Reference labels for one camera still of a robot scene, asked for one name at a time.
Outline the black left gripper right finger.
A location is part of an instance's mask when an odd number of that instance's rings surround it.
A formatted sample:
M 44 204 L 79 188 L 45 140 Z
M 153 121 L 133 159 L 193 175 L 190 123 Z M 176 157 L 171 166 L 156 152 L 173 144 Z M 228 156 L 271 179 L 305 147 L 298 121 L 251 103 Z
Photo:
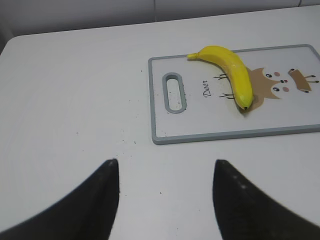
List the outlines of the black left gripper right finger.
M 212 201 L 224 240 L 318 240 L 318 225 L 276 202 L 227 160 L 215 162 Z

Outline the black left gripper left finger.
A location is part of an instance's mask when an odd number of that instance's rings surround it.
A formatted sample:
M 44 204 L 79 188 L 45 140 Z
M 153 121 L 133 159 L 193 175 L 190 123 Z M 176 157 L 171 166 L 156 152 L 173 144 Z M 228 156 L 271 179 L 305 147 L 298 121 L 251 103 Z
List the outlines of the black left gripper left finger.
M 106 160 L 46 210 L 0 233 L 2 240 L 107 240 L 120 199 L 118 161 Z

